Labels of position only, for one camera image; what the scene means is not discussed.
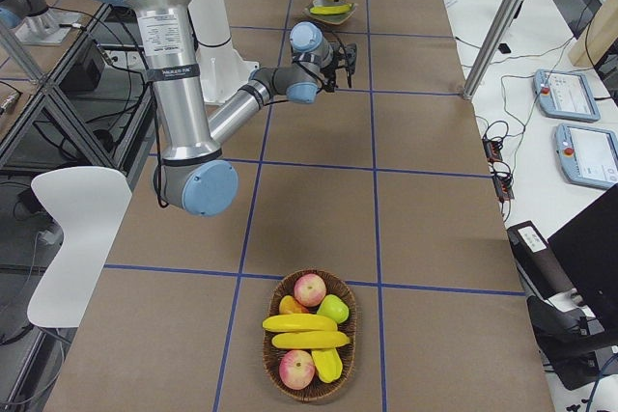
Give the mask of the grey square plate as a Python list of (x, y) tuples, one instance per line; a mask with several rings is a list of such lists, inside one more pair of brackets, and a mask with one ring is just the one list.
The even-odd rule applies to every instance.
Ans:
[[(314, 5), (332, 6), (332, 5), (341, 5), (341, 4), (353, 4), (352, 10), (348, 12), (347, 14), (332, 15), (332, 16), (314, 15), (309, 12), (309, 9)], [(356, 11), (356, 7), (357, 7), (356, 3), (344, 2), (344, 1), (330, 2), (327, 0), (313, 0), (312, 2), (310, 2), (304, 7), (303, 13), (307, 17), (309, 17), (311, 20), (320, 22), (321, 24), (330, 25), (330, 26), (340, 26), (344, 24), (346, 21), (348, 21), (353, 16), (353, 14)]]

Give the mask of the brown wicker basket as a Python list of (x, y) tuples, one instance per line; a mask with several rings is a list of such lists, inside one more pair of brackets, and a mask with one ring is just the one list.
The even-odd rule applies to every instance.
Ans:
[(295, 282), (305, 274), (315, 273), (319, 275), (325, 282), (326, 290), (342, 299), (342, 301), (350, 308), (349, 318), (339, 325), (339, 330), (348, 336), (350, 343), (337, 346), (338, 355), (342, 361), (342, 373), (340, 377), (333, 380), (331, 383), (324, 383), (315, 374), (312, 381), (302, 390), (293, 390), (284, 385), (283, 380), (279, 375), (280, 361), (283, 359), (285, 350), (275, 347), (272, 344), (272, 339), (275, 336), (274, 332), (265, 331), (263, 341), (263, 363), (265, 371), (271, 378), (273, 384), (285, 395), (301, 402), (311, 401), (326, 401), (328, 398), (334, 398), (341, 388), (346, 384), (354, 369), (355, 356), (355, 338), (357, 326), (357, 309), (356, 301), (350, 287), (341, 279), (324, 270), (309, 268), (302, 269), (284, 277), (275, 287), (267, 314), (275, 316), (279, 308), (279, 303), (284, 296), (293, 295)]

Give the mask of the pink apple far end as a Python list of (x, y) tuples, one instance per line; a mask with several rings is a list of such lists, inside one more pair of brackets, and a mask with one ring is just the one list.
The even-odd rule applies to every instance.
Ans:
[(326, 286), (323, 278), (315, 273), (301, 276), (295, 282), (294, 296), (303, 306), (319, 306), (326, 296)]

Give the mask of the pink apple end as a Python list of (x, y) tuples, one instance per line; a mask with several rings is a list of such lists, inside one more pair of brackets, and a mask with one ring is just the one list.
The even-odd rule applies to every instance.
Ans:
[(319, 306), (326, 296), (326, 286), (323, 278), (315, 273), (301, 276), (295, 282), (294, 296), (303, 306)]
[(312, 356), (304, 350), (288, 351), (279, 364), (279, 377), (291, 390), (302, 390), (312, 381), (315, 374)]

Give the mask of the upper teach pendant tablet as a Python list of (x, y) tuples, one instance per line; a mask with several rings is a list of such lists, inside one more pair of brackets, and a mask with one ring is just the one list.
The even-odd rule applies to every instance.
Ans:
[(578, 71), (538, 69), (534, 91), (541, 111), (550, 118), (595, 123), (601, 118), (586, 76)]

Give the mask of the teach pendant tablet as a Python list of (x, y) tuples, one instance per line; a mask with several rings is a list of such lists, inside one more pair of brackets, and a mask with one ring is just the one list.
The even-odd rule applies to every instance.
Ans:
[(607, 190), (617, 183), (617, 136), (607, 129), (559, 124), (555, 150), (569, 183)]
[(541, 111), (550, 118), (595, 123), (601, 118), (586, 76), (578, 71), (538, 69), (534, 91)]

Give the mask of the green pear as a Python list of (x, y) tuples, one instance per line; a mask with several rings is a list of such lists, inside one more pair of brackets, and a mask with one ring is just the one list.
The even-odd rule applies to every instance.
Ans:
[(339, 296), (327, 294), (317, 309), (317, 315), (329, 317), (337, 324), (342, 324), (348, 320), (350, 309)]

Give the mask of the orange mango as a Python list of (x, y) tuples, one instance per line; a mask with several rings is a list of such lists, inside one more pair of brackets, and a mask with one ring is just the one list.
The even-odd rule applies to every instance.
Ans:
[(309, 314), (310, 310), (300, 304), (293, 296), (285, 295), (279, 302), (278, 313), (280, 315)]

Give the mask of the lower teach pendant tablet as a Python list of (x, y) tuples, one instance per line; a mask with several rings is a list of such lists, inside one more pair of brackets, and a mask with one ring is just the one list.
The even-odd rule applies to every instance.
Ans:
[(617, 136), (607, 129), (559, 124), (555, 150), (569, 183), (607, 190), (617, 183)]

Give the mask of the black box with label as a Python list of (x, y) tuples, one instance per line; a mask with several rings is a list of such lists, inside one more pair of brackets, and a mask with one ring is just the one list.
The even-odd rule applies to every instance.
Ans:
[(531, 221), (509, 227), (507, 235), (519, 269), (542, 298), (549, 299), (559, 293), (580, 296), (548, 241)]

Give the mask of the yellow starfruit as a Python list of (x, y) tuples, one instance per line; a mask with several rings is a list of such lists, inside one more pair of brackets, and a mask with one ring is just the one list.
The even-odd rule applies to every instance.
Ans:
[(343, 363), (336, 348), (311, 351), (318, 378), (323, 383), (332, 383), (341, 377)]

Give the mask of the pink apple near end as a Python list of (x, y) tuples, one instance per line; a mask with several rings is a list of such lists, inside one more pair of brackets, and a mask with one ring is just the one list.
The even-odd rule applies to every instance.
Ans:
[(288, 351), (279, 364), (279, 377), (291, 390), (302, 390), (312, 381), (315, 374), (312, 356), (304, 350)]

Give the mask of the black monitor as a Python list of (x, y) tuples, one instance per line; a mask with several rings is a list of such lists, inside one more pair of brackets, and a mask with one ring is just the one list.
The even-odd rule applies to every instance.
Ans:
[(606, 329), (617, 326), (617, 187), (548, 240), (578, 294)]

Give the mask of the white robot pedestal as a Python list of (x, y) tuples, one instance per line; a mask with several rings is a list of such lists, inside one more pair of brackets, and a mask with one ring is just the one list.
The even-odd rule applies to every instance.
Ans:
[(191, 0), (189, 13), (198, 48), (197, 62), (207, 104), (225, 103), (259, 67), (236, 51), (224, 0)]

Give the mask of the aluminium frame post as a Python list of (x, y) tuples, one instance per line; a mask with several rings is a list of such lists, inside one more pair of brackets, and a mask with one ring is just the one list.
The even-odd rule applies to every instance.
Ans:
[(502, 0), (491, 27), (479, 49), (471, 70), (463, 85), (462, 97), (472, 100), (484, 75), (486, 74), (492, 57), (509, 25), (515, 17), (515, 13), (523, 0)]

